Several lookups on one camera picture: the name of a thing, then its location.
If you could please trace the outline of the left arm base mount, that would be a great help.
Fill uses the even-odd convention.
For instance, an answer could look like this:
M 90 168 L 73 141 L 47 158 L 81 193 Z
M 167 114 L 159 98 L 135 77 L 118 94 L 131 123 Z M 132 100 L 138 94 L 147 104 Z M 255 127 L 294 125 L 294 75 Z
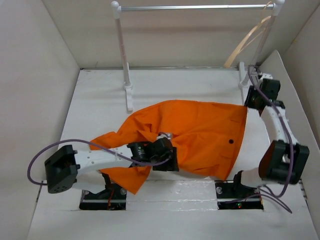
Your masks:
M 105 189 L 92 193 L 82 191 L 79 209 L 83 211 L 124 211 L 126 210 L 127 191 L 111 181 L 108 174 L 102 174 L 105 181 Z

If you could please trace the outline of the orange trousers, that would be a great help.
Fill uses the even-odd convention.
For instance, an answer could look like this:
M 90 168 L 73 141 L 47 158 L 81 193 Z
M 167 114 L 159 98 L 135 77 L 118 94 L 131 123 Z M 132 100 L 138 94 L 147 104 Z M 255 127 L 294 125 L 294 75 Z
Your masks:
M 132 113 L 117 132 L 92 142 L 110 149 L 169 133 L 179 169 L 224 181 L 239 155 L 247 113 L 247 107 L 235 104 L 168 100 Z

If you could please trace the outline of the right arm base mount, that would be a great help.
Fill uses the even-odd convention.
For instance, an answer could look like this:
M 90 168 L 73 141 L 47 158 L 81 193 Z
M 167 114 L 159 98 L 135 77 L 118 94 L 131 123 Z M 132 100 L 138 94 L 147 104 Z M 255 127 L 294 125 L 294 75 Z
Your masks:
M 263 210 L 255 188 L 235 186 L 233 181 L 215 181 L 218 210 Z

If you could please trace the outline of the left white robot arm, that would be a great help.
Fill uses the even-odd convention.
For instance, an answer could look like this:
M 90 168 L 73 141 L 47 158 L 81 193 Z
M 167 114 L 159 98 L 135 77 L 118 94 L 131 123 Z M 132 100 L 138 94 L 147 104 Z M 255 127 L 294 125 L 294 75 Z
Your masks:
M 111 194 L 111 185 L 94 181 L 88 176 L 102 169 L 152 167 L 154 171 L 179 171 L 177 149 L 171 139 L 162 134 L 154 142 L 132 142 L 116 148 L 76 151 L 64 145 L 45 162 L 47 191 L 63 193 L 71 188 L 89 191 L 100 198 Z

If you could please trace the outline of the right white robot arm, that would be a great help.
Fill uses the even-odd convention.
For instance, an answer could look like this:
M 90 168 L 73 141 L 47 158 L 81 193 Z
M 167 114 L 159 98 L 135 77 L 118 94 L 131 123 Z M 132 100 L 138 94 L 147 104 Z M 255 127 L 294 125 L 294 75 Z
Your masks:
M 234 176 L 231 191 L 237 197 L 271 183 L 286 189 L 288 185 L 297 184 L 302 176 L 310 150 L 298 142 L 290 129 L 285 104 L 278 100 L 280 88 L 279 80 L 262 76 L 248 89 L 244 105 L 258 111 L 270 146 L 258 167 L 239 171 Z

